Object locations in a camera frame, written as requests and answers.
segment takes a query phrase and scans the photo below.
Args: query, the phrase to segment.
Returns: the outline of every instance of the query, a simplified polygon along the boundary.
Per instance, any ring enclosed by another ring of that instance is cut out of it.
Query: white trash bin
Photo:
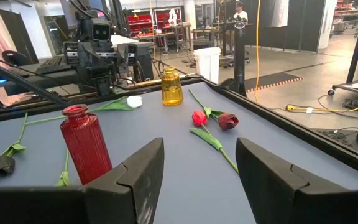
[[[218,84],[220,54],[221,49],[219,47],[195,50],[194,59],[196,60],[197,74]]]

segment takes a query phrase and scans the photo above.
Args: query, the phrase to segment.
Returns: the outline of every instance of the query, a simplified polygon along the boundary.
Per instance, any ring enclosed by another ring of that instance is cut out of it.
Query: black flower bud
[[[0,156],[0,177],[13,173],[15,160],[9,156]]]

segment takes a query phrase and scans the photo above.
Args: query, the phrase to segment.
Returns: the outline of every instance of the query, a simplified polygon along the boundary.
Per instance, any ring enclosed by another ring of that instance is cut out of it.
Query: light
[[[0,83],[4,83],[4,82],[6,82],[7,80],[0,80]]]

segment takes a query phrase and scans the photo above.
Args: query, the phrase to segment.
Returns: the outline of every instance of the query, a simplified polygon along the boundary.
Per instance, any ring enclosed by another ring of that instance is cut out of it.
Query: red tulip
[[[219,127],[223,131],[232,129],[239,124],[239,119],[234,114],[224,113],[218,117]]]
[[[204,114],[204,111],[201,111],[201,110],[195,110],[193,112],[193,115],[191,116],[191,118],[193,118],[193,123],[197,127],[206,125],[206,123],[208,121],[208,118]]]

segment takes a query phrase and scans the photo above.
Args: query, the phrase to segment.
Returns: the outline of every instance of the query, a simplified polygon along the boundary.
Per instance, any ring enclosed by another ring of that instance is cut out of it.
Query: white flower bud
[[[137,108],[142,106],[142,97],[140,96],[129,96],[127,98],[127,105],[131,108]]]

